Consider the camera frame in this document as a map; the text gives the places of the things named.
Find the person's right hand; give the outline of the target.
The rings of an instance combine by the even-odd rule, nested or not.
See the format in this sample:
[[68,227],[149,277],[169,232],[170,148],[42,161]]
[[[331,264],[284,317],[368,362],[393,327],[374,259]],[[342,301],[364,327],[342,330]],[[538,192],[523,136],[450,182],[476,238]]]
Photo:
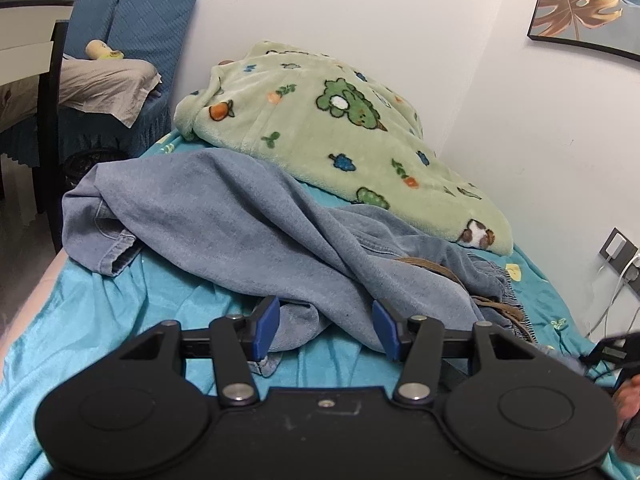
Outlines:
[[640,376],[625,380],[614,393],[613,402],[620,425],[633,419],[640,410]]

